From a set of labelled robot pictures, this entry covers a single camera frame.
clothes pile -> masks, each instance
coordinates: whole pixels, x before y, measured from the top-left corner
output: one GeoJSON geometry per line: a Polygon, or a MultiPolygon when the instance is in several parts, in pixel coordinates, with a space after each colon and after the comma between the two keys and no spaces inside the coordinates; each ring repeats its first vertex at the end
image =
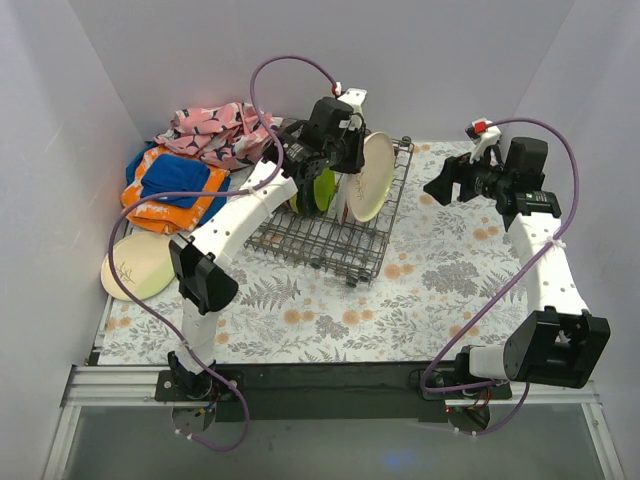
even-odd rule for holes
{"type": "MultiPolygon", "coordinates": [[[[264,117],[270,128],[280,125],[280,118],[264,117]]],[[[269,141],[249,104],[179,110],[169,130],[128,165],[122,205],[156,193],[227,191],[229,171],[255,164],[269,141]]],[[[226,197],[159,198],[139,205],[127,218],[144,229],[173,234],[206,223],[225,203],[226,197]]]]}

pink fabric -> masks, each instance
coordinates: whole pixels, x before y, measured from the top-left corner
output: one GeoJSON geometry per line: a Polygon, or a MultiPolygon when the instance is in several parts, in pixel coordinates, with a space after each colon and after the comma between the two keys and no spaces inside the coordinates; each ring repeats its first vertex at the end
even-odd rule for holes
{"type": "MultiPolygon", "coordinates": [[[[270,128],[277,128],[279,122],[271,114],[265,113],[264,118],[270,128]]],[[[154,140],[175,153],[237,170],[260,160],[270,138],[253,106],[235,102],[218,108],[178,110],[169,130],[154,140]]]]}

metal rack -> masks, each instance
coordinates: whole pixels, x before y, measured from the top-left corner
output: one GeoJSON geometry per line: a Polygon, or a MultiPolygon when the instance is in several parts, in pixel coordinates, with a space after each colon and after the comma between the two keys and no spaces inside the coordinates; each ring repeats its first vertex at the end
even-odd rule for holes
{"type": "MultiPolygon", "coordinates": [[[[367,223],[336,219],[335,206],[322,216],[303,217],[282,206],[247,240],[255,250],[293,259],[343,276],[349,286],[370,282],[380,273],[413,156],[411,138],[394,140],[395,175],[380,213],[367,223]]],[[[343,175],[339,174],[338,182],[343,175]]]]}

white wall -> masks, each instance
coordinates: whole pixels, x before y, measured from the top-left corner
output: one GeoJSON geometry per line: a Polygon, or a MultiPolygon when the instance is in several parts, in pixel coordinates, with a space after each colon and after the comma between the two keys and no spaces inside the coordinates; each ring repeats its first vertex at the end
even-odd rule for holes
{"type": "MultiPolygon", "coordinates": [[[[573,0],[70,0],[146,138],[176,109],[248,97],[262,60],[299,53],[370,91],[372,129],[451,139],[510,115],[573,0]]],[[[306,65],[273,65],[261,105],[307,117],[327,94],[306,65]]]]}
{"type": "Polygon", "coordinates": [[[40,478],[141,137],[66,0],[0,0],[0,477],[40,478]]]}
{"type": "MultiPolygon", "coordinates": [[[[581,204],[566,235],[574,278],[612,338],[596,386],[627,478],[640,478],[640,5],[575,3],[517,113],[547,120],[573,145],[581,204]]],[[[514,128],[511,133],[525,130],[514,128]]],[[[553,143],[556,152],[561,147],[553,143]]],[[[546,188],[568,211],[568,160],[554,153],[546,188]]]]}

floral tablecloth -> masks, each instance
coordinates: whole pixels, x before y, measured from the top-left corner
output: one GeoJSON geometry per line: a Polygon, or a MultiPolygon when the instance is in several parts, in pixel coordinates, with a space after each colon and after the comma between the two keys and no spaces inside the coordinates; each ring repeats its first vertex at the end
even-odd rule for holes
{"type": "MultiPolygon", "coordinates": [[[[241,250],[228,272],[240,291],[218,322],[218,362],[433,358],[519,267],[491,202],[441,207],[422,191],[446,157],[469,149],[469,142],[416,145],[382,271],[370,286],[351,288],[331,272],[241,250]]],[[[180,326],[175,279],[147,302],[180,326]]],[[[525,315],[526,293],[518,285],[460,347],[501,343],[525,315]]],[[[176,346],[160,322],[131,302],[114,300],[99,364],[166,364],[176,346]]]]}

